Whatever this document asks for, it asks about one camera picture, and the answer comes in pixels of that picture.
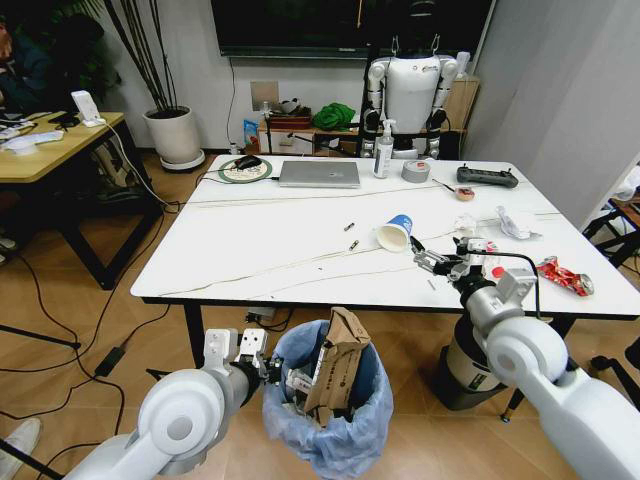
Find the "black television screen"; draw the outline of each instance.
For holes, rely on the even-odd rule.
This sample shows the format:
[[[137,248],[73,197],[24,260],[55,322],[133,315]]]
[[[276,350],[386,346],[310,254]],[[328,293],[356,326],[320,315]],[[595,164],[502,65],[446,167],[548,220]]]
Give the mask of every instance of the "black television screen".
[[[220,53],[231,57],[367,58],[390,52],[416,0],[211,0]],[[439,53],[475,53],[495,0],[438,0]]]

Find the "spray bottle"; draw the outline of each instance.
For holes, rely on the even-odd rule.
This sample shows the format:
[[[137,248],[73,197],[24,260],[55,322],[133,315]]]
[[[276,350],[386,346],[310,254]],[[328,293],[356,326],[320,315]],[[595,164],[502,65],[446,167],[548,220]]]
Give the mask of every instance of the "spray bottle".
[[[396,121],[391,119],[383,120],[384,133],[378,142],[376,151],[376,162],[373,166],[373,174],[378,178],[387,178],[389,165],[391,164],[391,154],[393,152],[393,137],[391,136],[391,125]]]

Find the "blue and white paper cup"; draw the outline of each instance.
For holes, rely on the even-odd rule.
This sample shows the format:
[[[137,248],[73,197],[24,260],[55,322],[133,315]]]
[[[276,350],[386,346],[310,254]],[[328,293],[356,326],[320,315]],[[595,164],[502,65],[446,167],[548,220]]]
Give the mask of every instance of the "blue and white paper cup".
[[[382,248],[401,252],[409,244],[413,222],[407,215],[396,215],[376,230],[376,238]]]

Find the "computer mouse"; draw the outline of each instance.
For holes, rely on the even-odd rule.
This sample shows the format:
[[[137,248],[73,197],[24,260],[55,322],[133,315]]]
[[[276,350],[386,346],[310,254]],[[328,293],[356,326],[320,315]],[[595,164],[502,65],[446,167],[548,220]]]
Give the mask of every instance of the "computer mouse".
[[[254,157],[253,155],[245,155],[242,158],[237,159],[235,162],[236,168],[238,170],[246,170],[247,168],[257,167],[262,163],[258,157]]]

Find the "blue trash bag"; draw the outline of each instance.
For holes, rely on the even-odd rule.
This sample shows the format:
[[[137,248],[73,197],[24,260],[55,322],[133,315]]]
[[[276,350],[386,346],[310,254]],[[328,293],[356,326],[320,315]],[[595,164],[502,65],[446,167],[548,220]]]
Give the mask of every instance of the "blue trash bag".
[[[281,439],[313,470],[325,479],[356,478],[369,469],[382,454],[393,413],[391,385],[373,344],[363,351],[351,392],[356,407],[352,422],[331,418],[324,429],[282,404],[289,369],[317,361],[329,330],[327,320],[299,325],[282,336],[274,356],[283,359],[280,385],[267,384],[262,404],[264,426],[271,439]]]

